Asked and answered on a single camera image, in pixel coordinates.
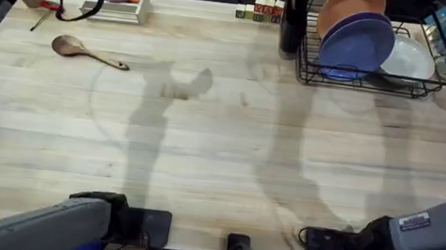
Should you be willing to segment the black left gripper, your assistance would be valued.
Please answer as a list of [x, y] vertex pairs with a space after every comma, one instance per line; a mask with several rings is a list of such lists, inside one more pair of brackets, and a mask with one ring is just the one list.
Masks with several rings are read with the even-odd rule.
[[124, 235], [127, 233], [127, 219], [129, 210], [127, 197], [124, 194], [104, 191], [86, 191], [71, 194], [69, 197], [71, 199], [101, 199], [109, 203], [111, 206], [109, 225], [107, 234], [105, 234], [102, 240], [105, 242], [120, 242], [124, 239]]

